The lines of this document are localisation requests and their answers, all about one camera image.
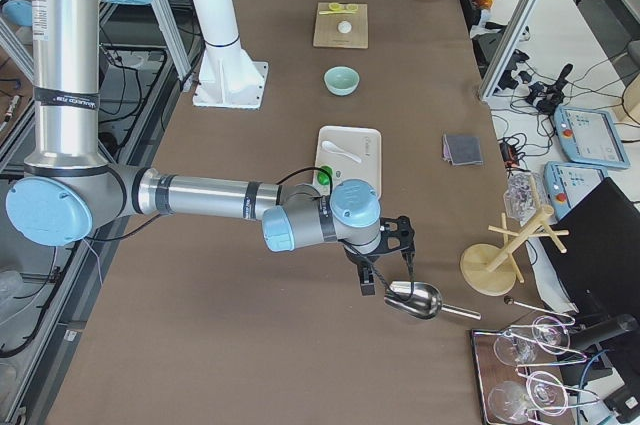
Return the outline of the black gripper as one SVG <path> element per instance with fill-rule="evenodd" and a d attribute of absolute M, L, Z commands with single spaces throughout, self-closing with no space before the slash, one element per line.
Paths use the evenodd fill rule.
<path fill-rule="evenodd" d="M 344 250 L 347 258 L 356 265 L 361 295 L 373 296 L 375 294 L 375 263 L 381 255 L 375 252 L 363 253 L 349 242 L 344 243 Z"/>

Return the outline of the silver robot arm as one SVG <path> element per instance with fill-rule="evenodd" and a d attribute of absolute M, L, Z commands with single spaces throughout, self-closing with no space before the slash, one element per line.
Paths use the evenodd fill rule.
<path fill-rule="evenodd" d="M 24 177 L 6 198 L 12 225 L 35 243 L 62 246 L 134 214 L 258 221 L 274 252 L 341 243 L 357 266 L 362 293 L 372 294 L 373 263 L 383 253 L 383 239 L 380 204 L 368 183 L 348 180 L 322 195 L 307 185 L 162 174 L 112 164 L 99 154 L 99 7 L 104 1 L 151 2 L 32 0 L 36 139 Z"/>
<path fill-rule="evenodd" d="M 10 23 L 19 27 L 32 26 L 31 0 L 1 0 L 1 14 Z"/>

